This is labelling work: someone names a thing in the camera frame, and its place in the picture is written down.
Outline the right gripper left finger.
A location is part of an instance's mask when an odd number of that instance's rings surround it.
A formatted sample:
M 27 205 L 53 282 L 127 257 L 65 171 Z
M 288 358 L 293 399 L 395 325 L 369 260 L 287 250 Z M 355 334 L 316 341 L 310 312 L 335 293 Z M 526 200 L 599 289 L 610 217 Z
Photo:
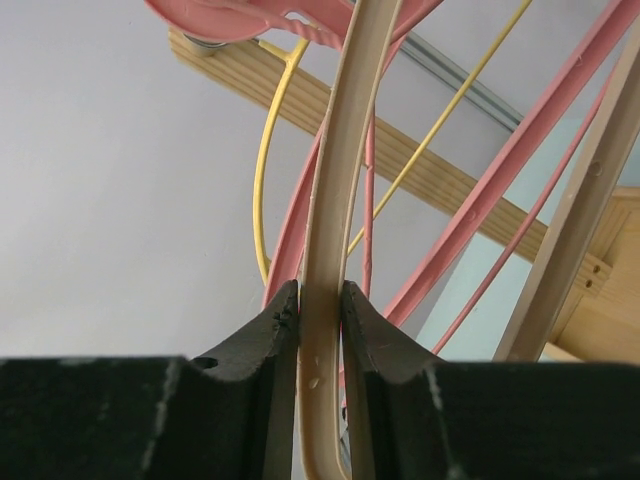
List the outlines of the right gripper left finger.
M 287 479 L 298 284 L 194 358 L 1 363 L 5 479 Z

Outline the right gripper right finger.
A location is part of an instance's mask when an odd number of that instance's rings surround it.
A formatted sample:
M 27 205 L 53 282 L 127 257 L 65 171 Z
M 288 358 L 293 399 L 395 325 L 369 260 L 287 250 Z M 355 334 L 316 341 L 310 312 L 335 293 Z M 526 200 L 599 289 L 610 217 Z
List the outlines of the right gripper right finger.
M 346 282 L 341 322 L 356 479 L 635 479 L 639 370 L 446 362 Z

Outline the beige plastic hanger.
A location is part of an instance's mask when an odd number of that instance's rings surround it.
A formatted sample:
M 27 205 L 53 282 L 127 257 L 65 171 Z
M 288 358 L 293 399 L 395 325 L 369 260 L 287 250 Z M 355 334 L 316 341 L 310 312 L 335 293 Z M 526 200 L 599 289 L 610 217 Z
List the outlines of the beige plastic hanger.
M 301 290 L 298 398 L 310 479 L 347 475 L 338 441 L 338 299 L 359 162 L 387 49 L 434 8 L 432 1 L 360 1 L 346 34 L 314 175 Z M 635 1 L 612 1 L 603 10 L 391 304 L 390 319 L 405 319 L 424 298 L 638 14 Z

